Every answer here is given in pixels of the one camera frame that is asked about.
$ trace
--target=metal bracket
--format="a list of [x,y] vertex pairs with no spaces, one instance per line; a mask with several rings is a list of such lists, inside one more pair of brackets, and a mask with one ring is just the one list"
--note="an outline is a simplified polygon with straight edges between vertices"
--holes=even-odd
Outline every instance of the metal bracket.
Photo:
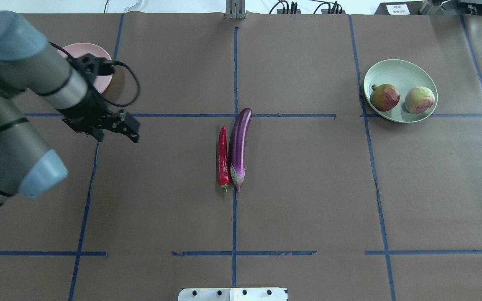
[[245,0],[226,0],[226,19],[245,19]]
[[183,289],[178,301],[287,301],[285,288]]

